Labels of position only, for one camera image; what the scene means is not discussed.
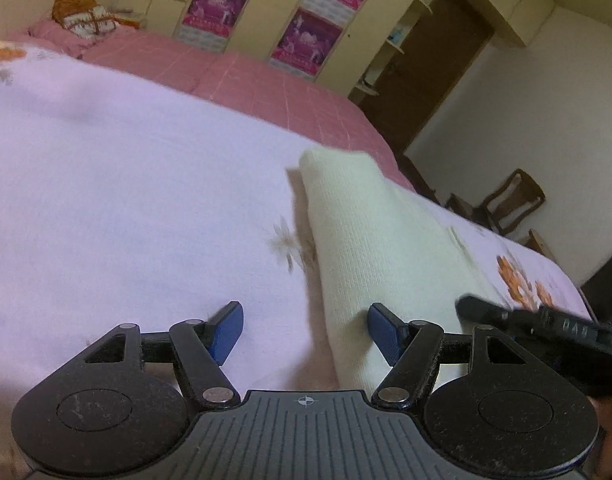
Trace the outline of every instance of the human hand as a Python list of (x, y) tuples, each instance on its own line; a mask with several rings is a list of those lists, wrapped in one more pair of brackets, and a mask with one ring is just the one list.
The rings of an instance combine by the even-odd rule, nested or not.
[(606, 437), (599, 454), (595, 480), (608, 480), (612, 477), (612, 397), (603, 399), (591, 399), (590, 402), (595, 407), (599, 425), (606, 430)]

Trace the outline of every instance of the black circular pad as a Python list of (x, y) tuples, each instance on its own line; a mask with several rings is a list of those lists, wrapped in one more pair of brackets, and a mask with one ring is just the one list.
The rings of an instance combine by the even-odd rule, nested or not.
[(552, 419), (548, 400), (528, 392), (494, 392), (480, 400), (480, 415), (487, 423), (508, 433), (531, 433)]
[(188, 426), (183, 397), (123, 363), (62, 369), (16, 405), (11, 429), (31, 460), (65, 476), (114, 476), (160, 459)]
[(590, 402), (525, 350), (518, 349), (524, 364), (495, 364), (481, 352), (485, 345), (475, 340), (471, 371), (426, 402), (432, 440), (461, 467), (490, 478), (548, 478), (572, 468), (595, 441)]
[(78, 431), (110, 430), (131, 414), (131, 399), (113, 390), (83, 390), (62, 400), (57, 416)]

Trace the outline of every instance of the cream wardrobe door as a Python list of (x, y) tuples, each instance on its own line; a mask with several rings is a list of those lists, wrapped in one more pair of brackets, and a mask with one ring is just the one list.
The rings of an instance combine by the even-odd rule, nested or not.
[(366, 0), (321, 69), (317, 83), (348, 95), (413, 0)]
[(132, 12), (139, 14), (146, 14), (149, 5), (150, 0), (119, 0), (117, 2), (117, 7), (120, 9), (131, 9)]
[(266, 59), (286, 29), (301, 0), (249, 0), (226, 51)]
[(521, 0), (508, 23), (524, 44), (529, 44), (555, 8), (553, 0)]
[(152, 0), (148, 9), (148, 30), (172, 36), (186, 3), (179, 0)]

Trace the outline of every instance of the orange flower print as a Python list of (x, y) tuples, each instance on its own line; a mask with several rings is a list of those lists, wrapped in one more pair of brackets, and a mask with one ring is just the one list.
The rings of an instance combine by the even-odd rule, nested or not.
[(532, 297), (531, 283), (525, 279), (519, 270), (515, 269), (505, 256), (497, 256), (497, 266), (499, 267), (499, 275), (506, 283), (512, 300), (535, 312), (537, 305)]
[(543, 286), (540, 282), (535, 282), (535, 286), (537, 288), (537, 297), (540, 298), (540, 301), (544, 305), (555, 306), (555, 302), (552, 300), (552, 296), (546, 290), (546, 287)]
[(0, 47), (0, 61), (13, 61), (24, 57), (26, 57), (26, 51), (23, 48)]

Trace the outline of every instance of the crosshair logo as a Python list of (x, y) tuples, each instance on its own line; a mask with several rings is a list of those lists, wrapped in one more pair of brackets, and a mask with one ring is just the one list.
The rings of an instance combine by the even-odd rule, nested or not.
[(317, 401), (308, 395), (304, 395), (297, 399), (296, 402), (300, 403), (304, 408), (308, 408), (312, 403)]

